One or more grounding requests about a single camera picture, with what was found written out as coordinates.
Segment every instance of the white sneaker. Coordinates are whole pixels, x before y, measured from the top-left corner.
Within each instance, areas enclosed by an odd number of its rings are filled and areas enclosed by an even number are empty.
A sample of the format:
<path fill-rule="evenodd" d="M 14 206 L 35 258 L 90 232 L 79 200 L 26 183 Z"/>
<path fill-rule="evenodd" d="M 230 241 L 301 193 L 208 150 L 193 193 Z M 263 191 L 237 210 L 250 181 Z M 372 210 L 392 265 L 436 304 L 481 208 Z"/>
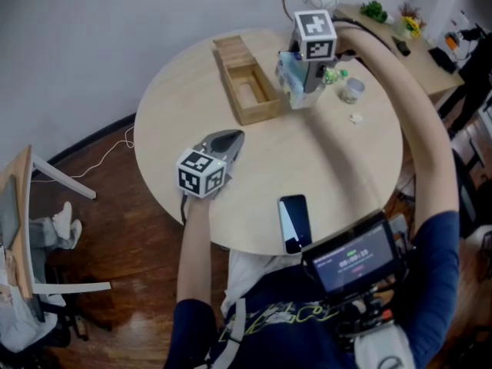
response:
<path fill-rule="evenodd" d="M 71 204 L 65 202 L 63 210 L 53 216 L 53 225 L 55 226 L 56 233 L 60 238 L 70 239 L 70 224 L 71 224 Z"/>
<path fill-rule="evenodd" d="M 78 243 L 78 239 L 82 235 L 82 223 L 81 223 L 81 221 L 77 219 L 73 223 L 71 223 L 70 231 L 71 231 L 72 236 L 74 238 L 74 243 L 70 248 L 75 249 L 75 246 L 77 246 L 77 243 Z"/>

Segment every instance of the round wooden table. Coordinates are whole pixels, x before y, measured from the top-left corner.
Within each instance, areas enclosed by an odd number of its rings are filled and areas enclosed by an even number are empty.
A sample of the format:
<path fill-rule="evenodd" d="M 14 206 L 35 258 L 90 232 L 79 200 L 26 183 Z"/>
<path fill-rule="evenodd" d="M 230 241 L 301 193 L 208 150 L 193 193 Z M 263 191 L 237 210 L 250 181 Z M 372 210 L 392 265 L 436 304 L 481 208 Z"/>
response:
<path fill-rule="evenodd" d="M 279 89 L 278 51 L 288 38 L 268 30 L 238 33 Z M 211 206 L 211 240 L 256 254 L 283 254 L 278 199 L 304 194 L 313 241 L 326 238 L 391 196 L 401 169 L 400 125 L 383 88 L 358 61 L 339 63 L 366 91 L 343 103 L 342 81 L 330 85 L 313 108 L 241 127 L 233 116 L 214 56 L 213 39 L 190 47 L 148 86 L 135 120 L 135 154 L 157 201 L 181 222 L 175 163 L 207 134 L 240 128 L 246 134 L 232 181 Z M 363 117 L 355 125 L 353 113 Z"/>

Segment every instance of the open wooden tray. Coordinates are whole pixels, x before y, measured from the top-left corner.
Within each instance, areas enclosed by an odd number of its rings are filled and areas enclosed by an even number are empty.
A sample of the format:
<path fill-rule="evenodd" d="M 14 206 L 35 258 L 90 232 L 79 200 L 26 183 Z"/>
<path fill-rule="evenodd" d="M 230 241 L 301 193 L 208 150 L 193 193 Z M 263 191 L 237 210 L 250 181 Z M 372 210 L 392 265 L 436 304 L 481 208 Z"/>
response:
<path fill-rule="evenodd" d="M 241 37 L 221 38 L 214 43 L 239 123 L 250 125 L 279 116 L 277 92 Z"/>

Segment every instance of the graphic t-shirt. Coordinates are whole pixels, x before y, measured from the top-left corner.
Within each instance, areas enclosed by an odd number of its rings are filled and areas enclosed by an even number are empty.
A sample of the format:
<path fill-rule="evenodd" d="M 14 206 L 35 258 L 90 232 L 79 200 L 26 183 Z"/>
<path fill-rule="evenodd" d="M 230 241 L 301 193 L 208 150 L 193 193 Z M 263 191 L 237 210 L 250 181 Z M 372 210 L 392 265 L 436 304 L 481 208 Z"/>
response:
<path fill-rule="evenodd" d="M 457 212 L 433 216 L 414 240 L 411 270 L 392 301 L 395 321 L 404 329 L 417 368 L 439 351 L 453 317 L 458 280 Z M 301 266 L 265 275 L 245 296 L 244 337 L 231 368 L 356 368 L 334 337 L 337 313 L 322 304 L 323 291 Z M 175 309 L 166 368 L 196 367 L 211 349 L 211 361 L 224 350 L 235 306 L 220 331 L 204 302 L 181 301 Z"/>

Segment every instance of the blue sleeve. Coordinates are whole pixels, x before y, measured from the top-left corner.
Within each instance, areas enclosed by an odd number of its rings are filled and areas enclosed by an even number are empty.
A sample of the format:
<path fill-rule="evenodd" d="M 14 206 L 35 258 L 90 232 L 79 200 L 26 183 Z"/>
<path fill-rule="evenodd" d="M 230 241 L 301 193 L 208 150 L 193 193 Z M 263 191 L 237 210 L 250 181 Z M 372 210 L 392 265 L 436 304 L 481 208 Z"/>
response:
<path fill-rule="evenodd" d="M 425 367 L 444 343 L 457 298 L 459 215 L 437 214 L 414 240 L 415 258 L 394 296 L 394 317 L 410 342 L 415 366 Z"/>
<path fill-rule="evenodd" d="M 214 311 L 210 305 L 187 299 L 176 305 L 171 346 L 165 369 L 197 367 L 217 339 Z"/>

